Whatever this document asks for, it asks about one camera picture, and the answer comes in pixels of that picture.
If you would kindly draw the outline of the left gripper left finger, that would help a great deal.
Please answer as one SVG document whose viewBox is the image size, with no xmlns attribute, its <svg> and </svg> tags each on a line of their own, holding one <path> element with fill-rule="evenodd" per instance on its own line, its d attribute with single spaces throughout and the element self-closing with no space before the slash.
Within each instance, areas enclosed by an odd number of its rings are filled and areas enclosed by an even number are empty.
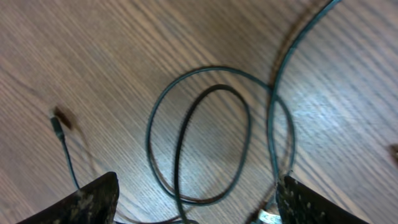
<svg viewBox="0 0 398 224">
<path fill-rule="evenodd" d="M 112 224 L 118 198 L 117 174 L 107 172 L 19 224 Z"/>
</svg>

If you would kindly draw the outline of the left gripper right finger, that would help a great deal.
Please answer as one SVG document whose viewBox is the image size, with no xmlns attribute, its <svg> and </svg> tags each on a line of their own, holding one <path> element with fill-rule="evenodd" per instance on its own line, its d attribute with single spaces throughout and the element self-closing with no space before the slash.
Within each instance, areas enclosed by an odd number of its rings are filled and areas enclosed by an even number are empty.
<svg viewBox="0 0 398 224">
<path fill-rule="evenodd" d="M 289 175 L 277 183 L 276 202 L 283 224 L 366 224 Z"/>
</svg>

